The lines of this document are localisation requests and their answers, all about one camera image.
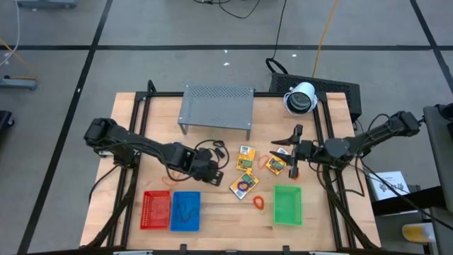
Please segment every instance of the yellow cable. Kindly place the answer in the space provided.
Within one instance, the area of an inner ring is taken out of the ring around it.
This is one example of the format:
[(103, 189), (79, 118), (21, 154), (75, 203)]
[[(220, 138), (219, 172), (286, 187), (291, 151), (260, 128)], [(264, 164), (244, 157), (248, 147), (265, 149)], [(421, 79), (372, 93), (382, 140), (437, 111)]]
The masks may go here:
[(318, 59), (319, 59), (319, 55), (321, 54), (321, 46), (323, 44), (324, 36), (326, 36), (328, 27), (331, 25), (333, 13), (335, 13), (335, 10), (337, 9), (337, 4), (338, 4), (338, 0), (335, 0), (333, 2), (331, 14), (328, 15), (328, 21), (327, 21), (326, 27), (324, 27), (323, 35), (321, 36), (321, 39), (319, 40), (318, 52), (316, 53), (316, 60), (314, 62), (313, 74), (311, 75), (311, 78), (313, 78), (314, 74), (316, 73), (316, 68), (318, 67)]
[(36, 72), (35, 72), (35, 69), (32, 67), (31, 64), (28, 64), (25, 60), (22, 59), (22, 57), (17, 53), (17, 52), (14, 52), (7, 44), (5, 41), (3, 41), (2, 39), (0, 39), (0, 43), (3, 44), (6, 49), (8, 49), (10, 52), (13, 53), (13, 55), (19, 60), (19, 62), (21, 62), (23, 64), (23, 66), (31, 73), (33, 74), (34, 76), (13, 76), (11, 77), (12, 79), (32, 79), (32, 80), (36, 80), (37, 79), (37, 75), (36, 75)]

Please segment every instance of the red basket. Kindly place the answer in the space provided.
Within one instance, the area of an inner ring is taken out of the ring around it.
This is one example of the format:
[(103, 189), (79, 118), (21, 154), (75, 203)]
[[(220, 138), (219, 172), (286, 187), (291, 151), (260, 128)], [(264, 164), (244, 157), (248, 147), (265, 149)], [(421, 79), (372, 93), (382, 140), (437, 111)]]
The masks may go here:
[(141, 230), (166, 230), (170, 222), (170, 191), (143, 193)]

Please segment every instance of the snack package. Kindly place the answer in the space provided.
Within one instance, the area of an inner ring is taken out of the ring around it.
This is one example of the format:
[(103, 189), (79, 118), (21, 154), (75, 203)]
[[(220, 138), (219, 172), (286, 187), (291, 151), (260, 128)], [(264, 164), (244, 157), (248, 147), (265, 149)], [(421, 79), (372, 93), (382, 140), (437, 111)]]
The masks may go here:
[(236, 169), (252, 172), (253, 160), (255, 159), (256, 150), (253, 147), (241, 145), (239, 149)]
[[(277, 152), (289, 155), (289, 153), (281, 147), (278, 148)], [(286, 166), (286, 162), (281, 160), (279, 157), (272, 155), (271, 158), (269, 159), (268, 163), (266, 163), (266, 166), (274, 174), (279, 175), (282, 172), (282, 170), (284, 169), (284, 167)]]
[(231, 189), (239, 199), (242, 199), (256, 186), (256, 184), (258, 184), (258, 182), (259, 180), (253, 176), (251, 172), (247, 171), (233, 182), (229, 189)]

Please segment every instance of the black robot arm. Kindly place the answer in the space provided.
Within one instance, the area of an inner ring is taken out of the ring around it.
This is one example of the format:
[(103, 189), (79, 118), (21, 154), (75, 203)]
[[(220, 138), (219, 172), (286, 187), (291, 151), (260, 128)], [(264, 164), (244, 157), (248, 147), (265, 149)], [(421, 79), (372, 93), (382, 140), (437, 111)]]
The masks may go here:
[(127, 131), (110, 118), (94, 119), (84, 139), (97, 154), (105, 150), (112, 152), (114, 164), (118, 166), (134, 167), (136, 155), (143, 152), (156, 157), (169, 169), (192, 176), (197, 181), (218, 186), (223, 177), (217, 162), (211, 160), (208, 149), (192, 149), (177, 142), (161, 144)]
[(286, 140), (273, 141), (276, 145), (293, 145), (291, 155), (270, 152), (292, 166), (290, 178), (297, 177), (297, 160), (326, 164), (333, 167), (345, 167), (358, 154), (363, 157), (371, 148), (391, 137), (411, 137), (420, 132), (420, 123), (412, 113), (400, 111), (392, 115), (384, 124), (372, 128), (356, 137), (332, 138), (323, 145), (313, 141), (300, 140), (302, 126), (294, 128), (293, 135)]

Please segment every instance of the orange tag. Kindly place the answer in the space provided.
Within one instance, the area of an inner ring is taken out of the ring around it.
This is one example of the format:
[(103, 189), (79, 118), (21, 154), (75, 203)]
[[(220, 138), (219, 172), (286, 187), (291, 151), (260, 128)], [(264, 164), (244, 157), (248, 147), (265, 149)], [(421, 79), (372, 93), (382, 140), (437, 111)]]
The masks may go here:
[(259, 195), (257, 195), (255, 198), (253, 198), (253, 204), (255, 207), (259, 210), (264, 210), (264, 199), (261, 198)]

